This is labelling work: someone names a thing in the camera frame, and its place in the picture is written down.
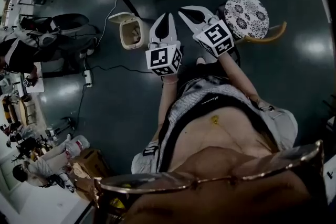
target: dark floor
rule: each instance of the dark floor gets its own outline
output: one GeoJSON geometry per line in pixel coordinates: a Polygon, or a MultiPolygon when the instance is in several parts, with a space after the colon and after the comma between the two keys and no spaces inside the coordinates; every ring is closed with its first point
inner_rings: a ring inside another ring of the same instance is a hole
{"type": "MultiPolygon", "coordinates": [[[[140,15],[156,19],[174,12],[179,39],[184,45],[183,64],[191,64],[207,53],[192,40],[192,33],[176,11],[185,5],[202,5],[215,11],[226,0],[131,0],[140,15]]],[[[241,67],[268,102],[290,110],[299,124],[298,140],[310,140],[325,117],[322,104],[333,91],[333,49],[327,18],[321,0],[260,0],[266,7],[271,26],[288,22],[281,40],[272,45],[240,46],[241,67]]],[[[114,0],[53,0],[36,9],[38,15],[82,13],[103,29],[104,19],[114,0]]],[[[122,0],[114,11],[128,11],[122,0]]],[[[146,70],[144,50],[126,51],[119,40],[119,27],[107,22],[100,50],[89,58],[89,65],[125,65],[146,70]]],[[[103,151],[117,173],[129,173],[133,156],[154,135],[161,95],[161,81],[152,74],[123,69],[94,70],[94,86],[85,92],[76,134],[103,151]]],[[[40,95],[47,123],[61,117],[76,117],[85,83],[81,74],[45,79],[40,95]]]]}

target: white shoe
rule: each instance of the white shoe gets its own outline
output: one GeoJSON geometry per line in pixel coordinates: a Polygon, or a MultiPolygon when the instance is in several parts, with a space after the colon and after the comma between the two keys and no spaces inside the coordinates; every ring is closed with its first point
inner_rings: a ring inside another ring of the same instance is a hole
{"type": "Polygon", "coordinates": [[[72,135],[71,134],[67,134],[67,139],[65,139],[65,142],[69,142],[72,139],[72,135]]]}
{"type": "Polygon", "coordinates": [[[85,56],[87,54],[87,51],[86,50],[82,50],[80,53],[79,53],[79,59],[84,59],[85,56]]]}
{"type": "Polygon", "coordinates": [[[94,49],[88,49],[87,52],[86,52],[86,55],[87,56],[90,56],[94,53],[94,49]]]}
{"type": "Polygon", "coordinates": [[[87,52],[86,52],[86,55],[87,56],[90,56],[94,53],[94,49],[96,48],[97,46],[97,42],[98,42],[98,38],[94,37],[92,39],[92,45],[88,48],[87,52]]]}
{"type": "Polygon", "coordinates": [[[198,57],[196,65],[206,65],[206,61],[202,57],[198,57]]]}

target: power strip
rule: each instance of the power strip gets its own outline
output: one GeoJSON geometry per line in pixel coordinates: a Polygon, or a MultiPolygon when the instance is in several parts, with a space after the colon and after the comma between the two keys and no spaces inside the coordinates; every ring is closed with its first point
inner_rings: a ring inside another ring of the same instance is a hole
{"type": "Polygon", "coordinates": [[[93,86],[91,71],[90,70],[85,70],[84,71],[84,77],[85,77],[86,87],[91,88],[93,86]]]}

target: beige trash can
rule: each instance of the beige trash can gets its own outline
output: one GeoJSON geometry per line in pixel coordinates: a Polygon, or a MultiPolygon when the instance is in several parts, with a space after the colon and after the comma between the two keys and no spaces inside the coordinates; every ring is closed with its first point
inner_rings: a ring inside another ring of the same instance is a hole
{"type": "Polygon", "coordinates": [[[149,43],[150,26],[132,13],[121,12],[109,17],[109,21],[119,24],[120,41],[126,50],[140,48],[149,43]]]}

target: patterned stool cushion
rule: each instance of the patterned stool cushion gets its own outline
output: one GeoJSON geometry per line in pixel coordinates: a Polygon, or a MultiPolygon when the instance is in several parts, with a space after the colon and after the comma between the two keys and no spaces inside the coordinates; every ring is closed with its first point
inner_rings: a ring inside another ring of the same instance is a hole
{"type": "Polygon", "coordinates": [[[269,18],[259,0],[228,0],[224,13],[226,24],[238,38],[244,36],[264,38],[266,36],[269,18]]]}

